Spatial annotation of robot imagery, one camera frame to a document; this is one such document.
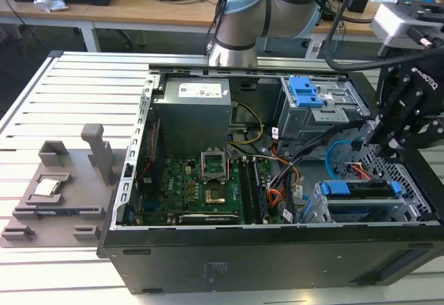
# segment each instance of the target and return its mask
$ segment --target ram slot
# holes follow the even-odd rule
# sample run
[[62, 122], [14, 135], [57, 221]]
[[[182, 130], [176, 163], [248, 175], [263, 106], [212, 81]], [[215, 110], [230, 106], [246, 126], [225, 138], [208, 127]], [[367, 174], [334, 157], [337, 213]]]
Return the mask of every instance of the ram slot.
[[251, 202], [255, 214], [255, 221], [257, 224], [262, 224], [265, 219], [264, 208], [266, 211], [266, 207], [256, 161], [248, 161], [248, 180], [250, 183]]
[[251, 189], [248, 181], [248, 169], [246, 161], [239, 158], [239, 179], [241, 182], [242, 207], [244, 211], [244, 223], [254, 223], [254, 211], [251, 202]]

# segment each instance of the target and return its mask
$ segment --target floor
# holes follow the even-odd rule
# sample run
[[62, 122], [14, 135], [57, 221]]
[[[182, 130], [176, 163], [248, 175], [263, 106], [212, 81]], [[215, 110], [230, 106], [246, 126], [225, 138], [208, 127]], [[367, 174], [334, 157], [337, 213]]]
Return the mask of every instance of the floor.
[[[22, 89], [33, 77], [38, 67], [51, 50], [84, 51], [81, 35], [75, 35], [71, 28], [58, 27], [20, 27], [22, 40], [7, 38], [0, 42], [0, 118], [5, 114]], [[32, 37], [32, 30], [41, 41], [39, 45]], [[128, 31], [133, 41], [133, 49], [124, 48], [125, 40], [113, 30], [100, 30], [99, 42], [103, 52], [136, 52], [136, 53], [175, 53], [202, 54], [203, 34], [168, 33], [158, 31], [146, 32], [147, 44], [144, 46], [142, 32]], [[274, 39], [269, 44], [270, 52], [263, 52], [264, 39], [259, 39], [257, 50], [259, 56], [303, 58], [306, 49], [301, 46], [302, 40]], [[379, 44], [341, 42], [336, 51], [338, 59], [373, 60]]]

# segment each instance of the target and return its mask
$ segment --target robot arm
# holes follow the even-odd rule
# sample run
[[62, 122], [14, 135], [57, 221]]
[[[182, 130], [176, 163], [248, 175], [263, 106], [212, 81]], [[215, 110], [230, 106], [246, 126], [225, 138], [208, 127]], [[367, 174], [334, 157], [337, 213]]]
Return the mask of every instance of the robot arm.
[[[372, 23], [385, 46], [442, 49], [444, 4], [399, 1], [382, 5]], [[379, 75], [377, 126], [369, 143], [393, 149], [428, 148], [444, 143], [444, 53], [426, 60], [383, 67]]]
[[313, 0], [228, 0], [209, 64], [256, 67], [258, 37], [296, 37], [311, 31], [320, 14]]

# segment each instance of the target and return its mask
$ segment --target motherboard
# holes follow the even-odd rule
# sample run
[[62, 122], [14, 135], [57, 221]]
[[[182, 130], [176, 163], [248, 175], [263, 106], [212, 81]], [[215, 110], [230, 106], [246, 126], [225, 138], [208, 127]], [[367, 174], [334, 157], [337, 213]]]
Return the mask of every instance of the motherboard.
[[[271, 164], [268, 160], [242, 158], [227, 159], [222, 164], [219, 156], [165, 160], [160, 190], [150, 193], [142, 185], [136, 213], [138, 223], [261, 223], [268, 214], [264, 193], [271, 180]], [[222, 176], [218, 179], [211, 175]]]

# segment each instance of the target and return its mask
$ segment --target slotted metal table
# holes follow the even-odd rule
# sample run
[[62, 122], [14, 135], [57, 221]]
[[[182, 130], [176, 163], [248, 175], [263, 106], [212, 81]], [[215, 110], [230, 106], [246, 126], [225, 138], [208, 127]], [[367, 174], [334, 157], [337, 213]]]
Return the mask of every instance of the slotted metal table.
[[[150, 63], [204, 64], [205, 58], [64, 52], [46, 59], [0, 121], [0, 229], [37, 170], [45, 140], [89, 148], [80, 138], [83, 125], [102, 123], [113, 148], [128, 145]], [[259, 65], [327, 69], [322, 60], [261, 58]], [[365, 74], [375, 86], [378, 71]], [[444, 180], [444, 148], [422, 154]], [[387, 287], [134, 296], [111, 262], [98, 259], [95, 251], [0, 248], [0, 304], [444, 304], [443, 258]]]

